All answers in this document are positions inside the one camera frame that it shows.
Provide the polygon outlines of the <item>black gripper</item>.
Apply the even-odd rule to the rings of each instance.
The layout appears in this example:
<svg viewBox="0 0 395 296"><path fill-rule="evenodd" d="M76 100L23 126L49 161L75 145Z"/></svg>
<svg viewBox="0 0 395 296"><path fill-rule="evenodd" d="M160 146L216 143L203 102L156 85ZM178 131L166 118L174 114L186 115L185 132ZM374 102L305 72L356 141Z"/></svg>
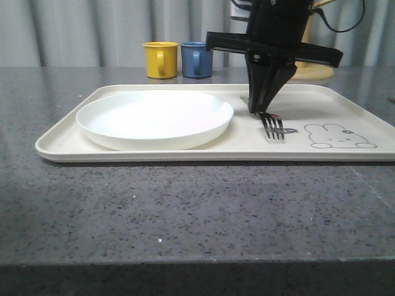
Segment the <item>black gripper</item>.
<svg viewBox="0 0 395 296"><path fill-rule="evenodd" d="M313 1L252 1L247 30L206 34L206 49L246 56L249 80L248 110L265 113L279 90L296 73L296 61L338 67L343 53L303 43ZM292 60L268 60L274 57Z"/></svg>

